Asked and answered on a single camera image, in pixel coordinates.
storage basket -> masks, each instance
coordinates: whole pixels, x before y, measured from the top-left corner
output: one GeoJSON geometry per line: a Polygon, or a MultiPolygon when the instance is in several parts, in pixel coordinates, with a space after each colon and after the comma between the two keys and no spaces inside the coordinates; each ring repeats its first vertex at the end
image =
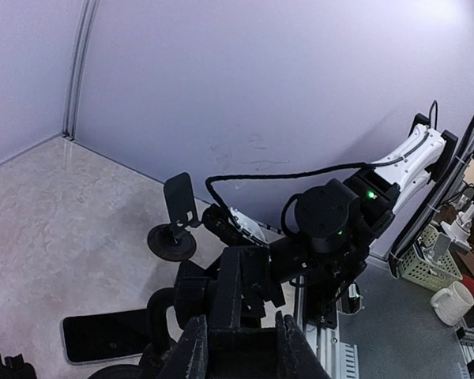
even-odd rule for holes
{"type": "MultiPolygon", "coordinates": [[[[423,243],[425,247],[434,245],[439,232],[432,225],[427,227],[421,233],[418,242],[423,243]]],[[[448,287],[452,282],[461,281],[462,277],[451,253],[446,254],[439,259],[436,264],[433,261],[425,261],[413,246],[402,257],[399,264],[399,271],[404,279],[419,284],[422,287],[432,291],[438,291],[448,287]]]]}

marble table surface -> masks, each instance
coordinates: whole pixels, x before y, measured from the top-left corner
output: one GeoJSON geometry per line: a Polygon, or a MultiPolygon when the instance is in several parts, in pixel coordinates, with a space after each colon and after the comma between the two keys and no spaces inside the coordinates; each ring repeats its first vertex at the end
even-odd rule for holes
{"type": "MultiPolygon", "coordinates": [[[[162,189],[61,137],[0,166],[2,356],[22,353],[39,379],[85,379],[109,366],[70,365],[61,321],[144,308],[154,291],[173,284],[178,264],[157,258],[145,242],[153,226],[168,221],[162,189]]],[[[206,204],[197,206],[201,213],[206,204]]],[[[193,260],[207,266],[224,245],[203,227],[193,233],[193,260]]],[[[284,313],[291,313],[289,286],[285,295],[284,313]]],[[[179,335],[173,310],[169,327],[179,335]]]]}

mug handle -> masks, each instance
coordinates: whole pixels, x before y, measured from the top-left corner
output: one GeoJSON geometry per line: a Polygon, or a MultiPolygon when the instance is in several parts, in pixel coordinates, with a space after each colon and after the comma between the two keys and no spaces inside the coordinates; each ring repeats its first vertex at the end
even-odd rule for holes
{"type": "Polygon", "coordinates": [[[430,305],[434,308],[439,308],[438,301],[442,296],[453,296],[453,292],[448,288],[441,289],[439,292],[437,292],[437,294],[432,296],[430,299],[430,305]]]}

mug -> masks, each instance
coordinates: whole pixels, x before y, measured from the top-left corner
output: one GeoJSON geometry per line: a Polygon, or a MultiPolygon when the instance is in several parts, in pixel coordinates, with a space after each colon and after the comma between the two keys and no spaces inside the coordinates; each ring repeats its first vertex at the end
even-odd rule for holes
{"type": "Polygon", "coordinates": [[[474,298],[466,286],[453,282],[432,296],[430,305],[442,322],[453,326],[474,306],[474,298]]]}

phone screen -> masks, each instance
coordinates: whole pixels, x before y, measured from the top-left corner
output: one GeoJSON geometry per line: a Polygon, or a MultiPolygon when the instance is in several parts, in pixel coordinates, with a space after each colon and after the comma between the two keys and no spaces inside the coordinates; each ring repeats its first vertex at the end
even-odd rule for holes
{"type": "Polygon", "coordinates": [[[62,328],[72,363],[138,355],[149,343],[146,310],[68,317],[62,328]]]}

